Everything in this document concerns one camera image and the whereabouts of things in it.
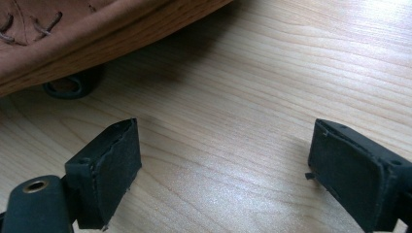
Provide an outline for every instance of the black rubber foot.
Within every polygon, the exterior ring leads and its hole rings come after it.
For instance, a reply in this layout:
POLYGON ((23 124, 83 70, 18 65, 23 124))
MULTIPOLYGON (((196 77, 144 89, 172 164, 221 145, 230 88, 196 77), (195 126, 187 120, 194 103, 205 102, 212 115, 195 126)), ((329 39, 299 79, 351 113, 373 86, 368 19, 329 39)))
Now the black rubber foot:
POLYGON ((43 84, 44 91, 57 99, 79 99, 89 95, 99 83, 101 68, 93 67, 77 74, 43 84))

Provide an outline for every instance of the screw hole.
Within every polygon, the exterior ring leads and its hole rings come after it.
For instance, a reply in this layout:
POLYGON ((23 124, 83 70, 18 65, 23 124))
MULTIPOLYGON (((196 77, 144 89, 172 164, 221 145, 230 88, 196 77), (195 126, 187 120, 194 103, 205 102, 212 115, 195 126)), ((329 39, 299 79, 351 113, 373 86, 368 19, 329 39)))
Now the screw hole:
POLYGON ((47 181, 36 181, 31 184, 28 184, 24 189, 23 192, 25 193, 33 193, 38 192, 49 185, 47 181))

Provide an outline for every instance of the light wood surface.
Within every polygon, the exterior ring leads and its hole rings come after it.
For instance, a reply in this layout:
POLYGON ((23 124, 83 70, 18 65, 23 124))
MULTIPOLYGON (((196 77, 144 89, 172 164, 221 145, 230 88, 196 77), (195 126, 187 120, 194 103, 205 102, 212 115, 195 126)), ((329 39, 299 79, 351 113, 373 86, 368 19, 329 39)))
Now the light wood surface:
POLYGON ((84 99, 1 98, 0 206, 138 117, 143 169, 108 232, 361 232, 304 178, 313 124, 412 160, 411 14, 408 1, 236 1, 108 63, 84 99))

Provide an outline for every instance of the black plastic part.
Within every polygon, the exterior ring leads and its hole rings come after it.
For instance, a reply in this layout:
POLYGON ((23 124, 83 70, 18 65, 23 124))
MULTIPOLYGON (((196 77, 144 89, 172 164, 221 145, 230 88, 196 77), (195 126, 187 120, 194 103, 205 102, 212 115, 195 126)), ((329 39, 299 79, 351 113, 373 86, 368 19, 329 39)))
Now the black plastic part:
POLYGON ((69 187, 66 176, 61 179, 61 184, 63 185, 63 191, 66 196, 66 206, 68 207, 67 215, 69 216, 70 222, 73 223, 82 210, 80 191, 69 187))
POLYGON ((321 183, 365 232, 394 230, 398 206, 406 205, 400 196, 412 190, 408 160, 345 125, 317 119, 308 163, 306 177, 321 183))
POLYGON ((60 178, 38 177, 17 186, 10 194, 1 232, 73 232, 60 178))
POLYGON ((412 230, 412 192, 400 194, 397 200, 396 213, 399 218, 409 225, 409 231, 412 230))
POLYGON ((136 119, 105 129, 66 164, 70 189, 79 190, 82 229, 102 229, 142 167, 136 119))
POLYGON ((100 82, 102 66, 96 66, 57 81, 44 83, 43 90, 57 99, 79 99, 89 95, 100 82), (71 83, 69 88, 55 88, 58 83, 71 83))
POLYGON ((0 232, 1 232, 1 229, 3 228, 3 221, 4 221, 4 215, 5 214, 6 214, 5 212, 0 214, 0 232))

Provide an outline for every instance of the wood grain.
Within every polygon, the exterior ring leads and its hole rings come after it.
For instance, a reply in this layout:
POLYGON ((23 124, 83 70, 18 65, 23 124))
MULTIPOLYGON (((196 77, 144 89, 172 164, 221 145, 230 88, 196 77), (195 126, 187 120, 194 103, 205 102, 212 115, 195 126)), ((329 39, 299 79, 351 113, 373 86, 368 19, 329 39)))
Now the wood grain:
POLYGON ((236 1, 109 62, 84 99, 39 86, 4 97, 0 206, 138 117, 143 169, 109 232, 361 232, 304 179, 313 124, 412 160, 411 13, 407 1, 236 1))

